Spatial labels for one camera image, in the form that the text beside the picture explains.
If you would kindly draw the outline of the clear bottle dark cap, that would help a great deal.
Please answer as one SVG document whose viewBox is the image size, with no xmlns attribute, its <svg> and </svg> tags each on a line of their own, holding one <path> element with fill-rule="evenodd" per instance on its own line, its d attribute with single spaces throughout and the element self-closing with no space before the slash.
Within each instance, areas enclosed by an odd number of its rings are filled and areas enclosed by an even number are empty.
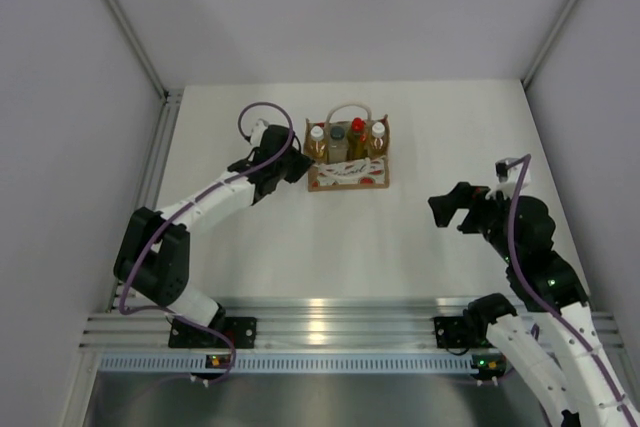
<svg viewBox="0 0 640 427">
<path fill-rule="evenodd" d="M 349 144 L 346 131 L 341 126 L 333 126 L 328 137 L 328 163 L 335 164 L 348 160 Z"/>
</svg>

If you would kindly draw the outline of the amber bottle white cap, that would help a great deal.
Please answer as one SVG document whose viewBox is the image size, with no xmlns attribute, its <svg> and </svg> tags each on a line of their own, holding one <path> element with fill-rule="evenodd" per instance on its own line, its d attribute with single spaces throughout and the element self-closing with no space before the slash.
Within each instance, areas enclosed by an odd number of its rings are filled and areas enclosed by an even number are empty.
<svg viewBox="0 0 640 427">
<path fill-rule="evenodd" d="M 309 151 L 316 162 L 325 162 L 326 140 L 324 129 L 315 125 L 309 132 Z"/>
<path fill-rule="evenodd" d="M 376 122 L 371 126 L 368 144 L 370 158 L 377 158 L 385 154 L 387 129 L 383 122 Z"/>
</svg>

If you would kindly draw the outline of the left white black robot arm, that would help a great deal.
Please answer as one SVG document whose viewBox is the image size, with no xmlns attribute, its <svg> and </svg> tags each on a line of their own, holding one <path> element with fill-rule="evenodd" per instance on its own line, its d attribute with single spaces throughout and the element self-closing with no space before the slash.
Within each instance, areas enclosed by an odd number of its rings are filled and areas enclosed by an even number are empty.
<svg viewBox="0 0 640 427">
<path fill-rule="evenodd" d="M 297 182 L 313 165 L 286 126 L 260 121 L 248 141 L 249 155 L 230 164 L 207 187 L 160 210 L 141 207 L 132 214 L 114 276 L 123 283 L 123 295 L 134 290 L 149 303 L 129 307 L 122 300 L 121 314 L 162 311 L 185 319 L 193 337 L 204 346 L 224 339 L 224 307 L 191 280 L 192 237 L 257 204 L 280 182 Z"/>
</svg>

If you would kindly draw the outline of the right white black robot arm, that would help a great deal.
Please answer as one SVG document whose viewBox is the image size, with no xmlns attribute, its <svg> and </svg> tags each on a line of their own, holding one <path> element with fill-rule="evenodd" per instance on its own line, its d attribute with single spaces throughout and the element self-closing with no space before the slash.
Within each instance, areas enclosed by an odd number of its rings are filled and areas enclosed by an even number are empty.
<svg viewBox="0 0 640 427">
<path fill-rule="evenodd" d="M 458 231 L 482 236 L 506 262 L 510 287 L 534 327 L 528 329 L 506 297 L 494 293 L 468 304 L 465 331 L 506 357 L 549 424 L 638 425 L 639 411 L 599 340 L 586 291 L 553 248 L 556 224 L 546 204 L 530 196 L 491 196 L 485 186 L 460 182 L 430 197 L 428 205 L 440 228 L 465 211 Z"/>
</svg>

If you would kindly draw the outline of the yellow bottle red cap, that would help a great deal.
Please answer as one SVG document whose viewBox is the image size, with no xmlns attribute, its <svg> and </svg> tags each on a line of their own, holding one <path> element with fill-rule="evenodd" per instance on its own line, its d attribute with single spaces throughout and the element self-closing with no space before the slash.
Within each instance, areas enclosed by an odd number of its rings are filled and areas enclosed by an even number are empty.
<svg viewBox="0 0 640 427">
<path fill-rule="evenodd" d="M 366 156 L 366 134 L 366 122 L 360 117 L 354 118 L 347 132 L 349 160 L 359 160 Z"/>
</svg>

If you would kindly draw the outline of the watermelon print canvas bag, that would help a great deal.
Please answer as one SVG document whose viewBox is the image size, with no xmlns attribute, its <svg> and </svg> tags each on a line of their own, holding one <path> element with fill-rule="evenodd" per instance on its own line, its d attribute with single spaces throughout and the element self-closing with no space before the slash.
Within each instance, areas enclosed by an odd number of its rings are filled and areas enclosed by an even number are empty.
<svg viewBox="0 0 640 427">
<path fill-rule="evenodd" d="M 354 118 L 360 117 L 366 122 L 366 156 L 359 160 L 347 160 L 341 163 L 328 163 L 328 137 L 329 130 L 333 126 L 341 126 L 347 132 Z M 383 122 L 387 129 L 387 147 L 384 155 L 377 158 L 370 158 L 368 154 L 368 144 L 371 126 L 376 122 Z M 325 162 L 315 164 L 309 169 L 307 174 L 307 188 L 310 192 L 340 191 L 340 190 L 363 190 L 363 189 L 385 189 L 390 185 L 389 168 L 389 144 L 390 126 L 387 116 L 374 118 L 371 108 L 359 102 L 348 102 L 338 105 L 327 113 L 321 122 L 306 121 L 306 130 L 303 141 L 303 153 L 310 158 L 309 132 L 315 125 L 324 129 L 326 140 Z"/>
</svg>

